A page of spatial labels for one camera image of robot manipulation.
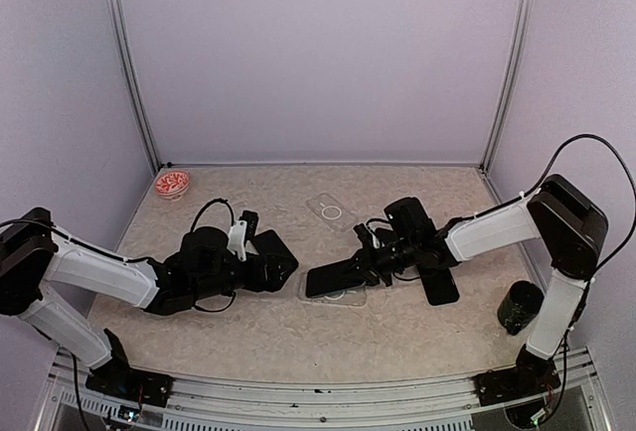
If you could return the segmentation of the large black teal-edged phone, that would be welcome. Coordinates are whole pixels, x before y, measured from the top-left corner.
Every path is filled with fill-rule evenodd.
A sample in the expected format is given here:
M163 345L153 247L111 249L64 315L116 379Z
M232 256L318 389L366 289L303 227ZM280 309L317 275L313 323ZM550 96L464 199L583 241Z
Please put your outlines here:
M365 284L357 261L351 258L310 269L306 276L305 295L311 299L324 297Z

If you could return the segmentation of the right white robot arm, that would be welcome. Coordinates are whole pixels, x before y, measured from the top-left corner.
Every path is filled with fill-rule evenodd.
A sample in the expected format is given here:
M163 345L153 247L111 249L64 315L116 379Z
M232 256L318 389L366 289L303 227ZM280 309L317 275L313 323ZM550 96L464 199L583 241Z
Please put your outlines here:
M564 176L552 174L528 194L472 217L452 219L442 228L434 226L416 198L390 205L386 215L397 239L374 247L369 231L362 229L363 246L344 266L346 280L374 284L411 266L448 270L516 243L543 243L552 276L525 344L534 357L508 374L515 393L532 393L548 375L542 359L557 352L596 273L608 232L606 214Z

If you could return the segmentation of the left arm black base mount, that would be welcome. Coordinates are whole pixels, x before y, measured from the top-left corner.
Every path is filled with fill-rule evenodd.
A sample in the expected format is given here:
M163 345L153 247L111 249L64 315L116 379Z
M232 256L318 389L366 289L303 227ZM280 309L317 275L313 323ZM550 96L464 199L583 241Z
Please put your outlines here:
M119 338L104 329L110 345L107 361L100 366L91 366L85 387L104 395L138 405L149 404L164 408L172 391L174 378L168 374L132 367Z

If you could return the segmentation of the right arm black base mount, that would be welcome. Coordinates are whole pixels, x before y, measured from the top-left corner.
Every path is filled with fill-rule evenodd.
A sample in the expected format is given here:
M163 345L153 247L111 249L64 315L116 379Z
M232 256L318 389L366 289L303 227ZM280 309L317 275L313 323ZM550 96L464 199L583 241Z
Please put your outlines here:
M541 359L526 346L520 349L513 366L478 373L473 382L481 406L534 396L561 386L554 359Z

